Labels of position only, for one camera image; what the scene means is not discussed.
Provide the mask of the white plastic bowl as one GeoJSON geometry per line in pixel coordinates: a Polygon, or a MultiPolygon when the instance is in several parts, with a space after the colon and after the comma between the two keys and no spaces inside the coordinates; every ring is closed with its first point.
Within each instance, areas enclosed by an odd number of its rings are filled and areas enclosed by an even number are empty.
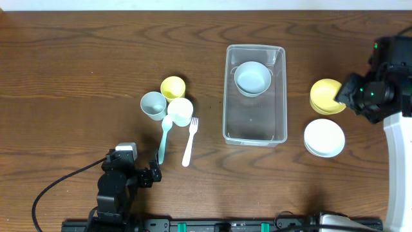
{"type": "Polygon", "coordinates": [[[315,156],[332,158],[337,156],[345,146],[342,128],[328,119],[316,119],[304,130],[304,145],[315,156]]]}

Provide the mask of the white plastic cup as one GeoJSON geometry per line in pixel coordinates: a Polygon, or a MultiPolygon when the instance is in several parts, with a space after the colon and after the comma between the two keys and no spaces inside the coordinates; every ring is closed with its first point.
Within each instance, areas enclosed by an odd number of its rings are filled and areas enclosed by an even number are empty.
{"type": "Polygon", "coordinates": [[[192,102],[186,98],[176,98],[167,107],[167,113],[179,127],[186,127],[191,123],[193,115],[192,102]]]}

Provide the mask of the grey plastic bowl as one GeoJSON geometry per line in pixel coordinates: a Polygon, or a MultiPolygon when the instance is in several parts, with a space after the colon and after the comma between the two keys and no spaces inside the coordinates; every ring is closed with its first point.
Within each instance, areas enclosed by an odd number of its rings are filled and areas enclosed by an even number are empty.
{"type": "Polygon", "coordinates": [[[269,89],[272,74],[265,65],[248,61],[236,68],[234,82],[244,96],[257,97],[269,89]]]}

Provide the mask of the white plastic fork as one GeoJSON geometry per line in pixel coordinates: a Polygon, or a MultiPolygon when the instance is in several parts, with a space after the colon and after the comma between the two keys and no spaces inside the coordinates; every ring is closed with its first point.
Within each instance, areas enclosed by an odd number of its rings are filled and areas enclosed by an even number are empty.
{"type": "Polygon", "coordinates": [[[182,166],[184,167],[187,167],[190,164],[192,144],[193,144],[194,135],[198,131],[198,124],[199,124],[199,118],[193,117],[191,124],[189,126],[189,139],[187,141],[187,145],[186,145],[185,152],[183,154],[183,159],[182,159],[182,166]]]}

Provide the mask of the yellow plastic bowl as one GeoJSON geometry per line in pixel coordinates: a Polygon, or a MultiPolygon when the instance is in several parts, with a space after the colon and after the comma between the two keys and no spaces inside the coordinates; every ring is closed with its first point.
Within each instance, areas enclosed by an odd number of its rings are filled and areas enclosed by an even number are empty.
{"type": "Polygon", "coordinates": [[[310,105],[322,115],[332,115],[342,112],[346,105],[335,101],[335,96],[342,84],[334,79],[321,79],[310,90],[310,105]]]}

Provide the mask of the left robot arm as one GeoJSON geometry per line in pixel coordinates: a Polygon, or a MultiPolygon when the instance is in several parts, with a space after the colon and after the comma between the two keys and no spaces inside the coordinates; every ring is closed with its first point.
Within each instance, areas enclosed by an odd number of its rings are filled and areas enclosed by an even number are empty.
{"type": "Polygon", "coordinates": [[[155,153],[149,167],[137,169],[132,151],[110,149],[102,164],[97,207],[89,214],[87,231],[127,231],[133,224],[129,210],[140,188],[150,188],[160,182],[162,173],[155,153]]]}

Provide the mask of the mint green plastic spoon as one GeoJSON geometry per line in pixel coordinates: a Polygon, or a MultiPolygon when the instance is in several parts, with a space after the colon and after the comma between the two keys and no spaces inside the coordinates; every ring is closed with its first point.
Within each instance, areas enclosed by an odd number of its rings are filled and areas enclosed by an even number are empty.
{"type": "Polygon", "coordinates": [[[166,144],[167,144],[167,134],[172,127],[173,127],[173,120],[169,115],[166,115],[162,121],[163,134],[162,134],[162,139],[161,139],[160,146],[158,149],[158,163],[159,164],[163,164],[164,162],[165,149],[166,149],[166,144]]]}

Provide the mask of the yellow plastic cup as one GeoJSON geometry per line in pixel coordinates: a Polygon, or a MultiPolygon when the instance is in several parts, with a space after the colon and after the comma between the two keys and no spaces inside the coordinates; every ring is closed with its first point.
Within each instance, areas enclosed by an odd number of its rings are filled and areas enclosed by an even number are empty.
{"type": "Polygon", "coordinates": [[[163,80],[160,85],[160,91],[168,103],[176,98],[184,98],[185,82],[180,77],[170,76],[163,80]]]}

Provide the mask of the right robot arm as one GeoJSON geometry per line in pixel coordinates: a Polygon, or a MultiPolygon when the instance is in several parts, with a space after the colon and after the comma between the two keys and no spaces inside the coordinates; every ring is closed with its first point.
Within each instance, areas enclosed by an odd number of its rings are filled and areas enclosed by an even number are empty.
{"type": "Polygon", "coordinates": [[[370,70],[351,73],[335,101],[370,123],[383,123],[389,152],[389,202],[385,231],[411,231],[411,38],[374,42],[370,70]]]}

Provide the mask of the grey plastic cup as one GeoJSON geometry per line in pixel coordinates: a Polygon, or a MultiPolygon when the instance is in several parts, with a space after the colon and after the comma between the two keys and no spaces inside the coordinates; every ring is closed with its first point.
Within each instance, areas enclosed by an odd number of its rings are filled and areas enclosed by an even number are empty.
{"type": "Polygon", "coordinates": [[[160,92],[149,92],[141,101],[142,111],[154,121],[161,121],[167,115],[167,101],[160,92]]]}

